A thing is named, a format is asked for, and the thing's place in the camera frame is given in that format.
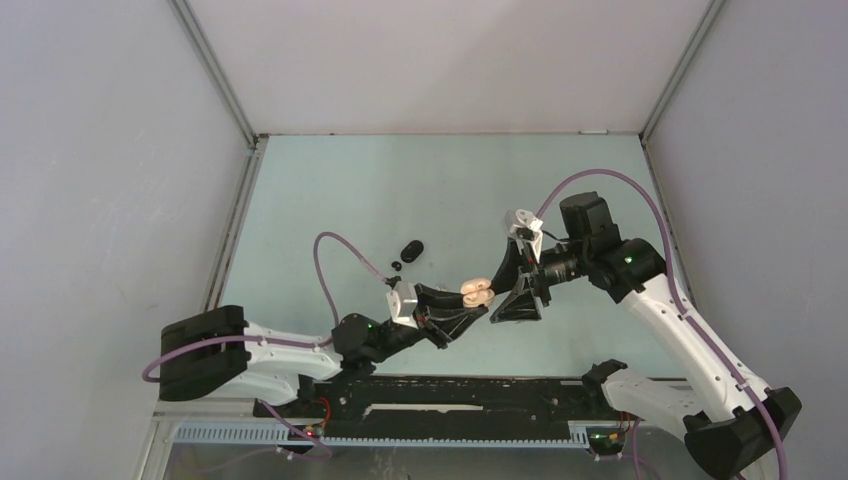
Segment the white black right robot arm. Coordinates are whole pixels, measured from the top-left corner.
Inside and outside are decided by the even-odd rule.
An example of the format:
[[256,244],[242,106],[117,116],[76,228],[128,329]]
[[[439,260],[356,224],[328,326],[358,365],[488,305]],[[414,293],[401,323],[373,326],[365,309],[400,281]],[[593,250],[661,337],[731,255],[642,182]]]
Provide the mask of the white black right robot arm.
[[712,478],[785,478],[782,443],[801,409],[797,395],[771,387],[744,365],[679,293],[656,249],[620,236],[602,197],[574,195],[560,210],[568,237],[549,249],[537,216],[523,209],[506,213],[508,247],[491,282],[503,301],[492,321],[537,321],[554,286],[588,280],[652,331],[689,387],[678,390],[607,360],[583,376],[585,411],[606,418],[618,410],[664,430]]

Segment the beige earbud charging case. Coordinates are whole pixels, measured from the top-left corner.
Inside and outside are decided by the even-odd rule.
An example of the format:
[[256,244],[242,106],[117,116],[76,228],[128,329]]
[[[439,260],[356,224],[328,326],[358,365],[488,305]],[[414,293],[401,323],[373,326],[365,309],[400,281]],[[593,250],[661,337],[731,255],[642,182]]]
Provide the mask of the beige earbud charging case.
[[460,287],[462,304],[465,308],[490,307],[496,296],[488,278],[475,278]]

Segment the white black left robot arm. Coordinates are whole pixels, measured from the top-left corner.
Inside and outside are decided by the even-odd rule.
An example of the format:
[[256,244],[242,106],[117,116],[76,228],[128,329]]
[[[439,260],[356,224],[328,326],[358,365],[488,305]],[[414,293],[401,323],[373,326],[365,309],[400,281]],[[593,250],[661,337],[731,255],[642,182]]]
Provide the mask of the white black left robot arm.
[[160,356],[142,378],[158,384],[167,402],[255,398],[304,416],[316,403],[305,380],[368,376],[423,340],[444,349],[488,312],[494,297],[484,278],[457,293],[401,281],[387,294],[388,320],[349,314],[325,336],[265,328],[248,321],[243,307],[227,305],[164,327]]

